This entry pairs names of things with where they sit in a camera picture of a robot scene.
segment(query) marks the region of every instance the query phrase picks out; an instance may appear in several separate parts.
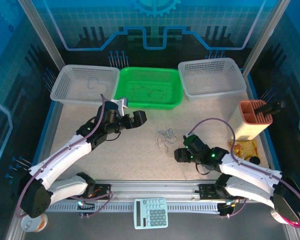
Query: speckled white table surface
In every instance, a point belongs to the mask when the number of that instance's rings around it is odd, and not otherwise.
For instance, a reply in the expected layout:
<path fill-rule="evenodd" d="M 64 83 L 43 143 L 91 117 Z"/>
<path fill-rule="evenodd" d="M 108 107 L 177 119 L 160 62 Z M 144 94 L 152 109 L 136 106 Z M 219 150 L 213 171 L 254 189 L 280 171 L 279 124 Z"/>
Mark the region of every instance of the speckled white table surface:
<path fill-rule="evenodd" d="M 183 96 L 182 103 L 173 110 L 140 109 L 146 112 L 147 121 L 141 127 L 123 130 L 115 141 L 104 142 L 94 151 L 73 164 L 61 178 L 85 172 L 95 180 L 216 180 L 220 173 L 213 171 L 208 175 L 197 173 L 194 163 L 178 163 L 174 150 L 183 147 L 183 135 L 188 133 L 199 121 L 216 117 L 226 121 L 231 117 L 237 104 L 248 99 L 246 93 L 234 97 L 188 101 Z M 125 114 L 139 109 L 126 108 Z M 98 107 L 64 105 L 54 137 L 51 153 L 60 149 L 76 134 L 76 130 L 95 116 Z M 179 139 L 169 147 L 167 154 L 160 151 L 157 132 L 173 129 Z M 229 150 L 227 126 L 215 120 L 201 124 L 194 133 L 210 148 L 220 147 Z M 110 134 L 108 139 L 115 138 Z M 256 137 L 261 166 L 268 162 L 259 137 Z"/>

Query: basket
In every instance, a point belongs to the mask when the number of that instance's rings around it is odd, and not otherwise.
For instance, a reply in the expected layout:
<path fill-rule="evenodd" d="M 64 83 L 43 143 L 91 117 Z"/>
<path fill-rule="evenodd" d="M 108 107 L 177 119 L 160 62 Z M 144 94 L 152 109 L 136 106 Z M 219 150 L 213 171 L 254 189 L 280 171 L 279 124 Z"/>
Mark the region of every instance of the basket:
<path fill-rule="evenodd" d="M 173 109 L 183 98 L 177 70 L 148 67 L 125 67 L 115 99 L 128 98 L 131 108 Z"/>
<path fill-rule="evenodd" d="M 66 65 L 51 90 L 50 98 L 63 104 L 101 105 L 103 94 L 113 99 L 120 71 L 115 67 Z"/>
<path fill-rule="evenodd" d="M 178 65 L 189 101 L 231 97 L 247 90 L 246 82 L 231 58 L 185 61 Z"/>

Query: orange pen holder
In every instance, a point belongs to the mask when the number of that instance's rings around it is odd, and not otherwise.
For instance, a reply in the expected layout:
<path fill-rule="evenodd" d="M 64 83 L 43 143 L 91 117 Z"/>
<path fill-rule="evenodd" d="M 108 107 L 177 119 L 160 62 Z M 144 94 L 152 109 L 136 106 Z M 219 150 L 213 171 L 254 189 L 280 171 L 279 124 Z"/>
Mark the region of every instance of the orange pen holder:
<path fill-rule="evenodd" d="M 263 113 L 255 114 L 255 109 L 267 104 L 263 100 L 244 100 L 235 108 L 229 124 L 234 130 L 236 141 L 249 141 L 259 135 L 264 129 L 272 124 L 273 119 L 270 114 L 264 116 Z M 230 139 L 233 135 L 228 130 Z"/>

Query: metal bracket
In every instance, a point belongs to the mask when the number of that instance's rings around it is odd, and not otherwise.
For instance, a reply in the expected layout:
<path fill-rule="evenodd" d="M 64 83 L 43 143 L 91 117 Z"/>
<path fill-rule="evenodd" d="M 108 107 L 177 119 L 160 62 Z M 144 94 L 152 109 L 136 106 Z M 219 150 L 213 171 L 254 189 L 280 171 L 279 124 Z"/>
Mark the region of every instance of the metal bracket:
<path fill-rule="evenodd" d="M 214 184 L 199 184 L 199 190 L 195 193 L 200 195 L 200 200 L 219 200 L 220 196 L 217 194 Z"/>
<path fill-rule="evenodd" d="M 110 193 L 111 191 L 111 184 L 98 184 L 94 185 L 93 192 L 90 194 L 89 198 L 96 198 L 105 194 Z M 100 198 L 100 200 L 108 200 L 110 196 L 105 196 Z"/>

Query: robotic arm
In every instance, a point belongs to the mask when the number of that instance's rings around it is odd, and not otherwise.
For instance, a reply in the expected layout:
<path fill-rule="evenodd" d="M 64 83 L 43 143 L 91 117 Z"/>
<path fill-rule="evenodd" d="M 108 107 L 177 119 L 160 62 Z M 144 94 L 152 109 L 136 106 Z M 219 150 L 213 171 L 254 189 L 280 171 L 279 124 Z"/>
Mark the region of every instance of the robotic arm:
<path fill-rule="evenodd" d="M 300 220 L 300 199 L 278 179 L 283 179 L 300 193 L 300 179 L 291 172 L 260 167 L 239 157 L 236 160 L 225 149 L 209 148 L 198 136 L 184 137 L 185 148 L 174 151 L 179 163 L 203 165 L 210 171 L 221 173 L 215 183 L 218 195 L 224 199 L 239 196 L 255 200 L 275 209 L 292 222 Z"/>
<path fill-rule="evenodd" d="M 20 204 L 20 207 L 31 218 L 40 216 L 49 205 L 62 199 L 72 196 L 87 198 L 94 191 L 95 185 L 95 181 L 87 174 L 81 172 L 70 179 L 57 181 L 56 179 L 77 160 L 105 142 L 109 134 L 120 134 L 123 129 L 137 128 L 147 121 L 146 113 L 141 110 L 134 111 L 133 117 L 130 117 L 129 114 L 124 115 L 124 107 L 127 107 L 127 105 L 126 98 L 106 101 L 103 115 L 101 115 L 102 107 L 100 106 L 97 115 L 82 125 L 76 131 L 76 135 L 60 150 L 46 160 L 29 168 L 28 171 L 18 171 L 12 185 L 12 199 L 18 201 L 25 185 L 40 170 L 41 172 L 29 185 Z M 88 136 L 100 118 L 101 122 L 96 131 L 86 140 L 71 147 L 73 143 Z M 54 159 L 43 169 L 44 164 L 52 158 Z"/>

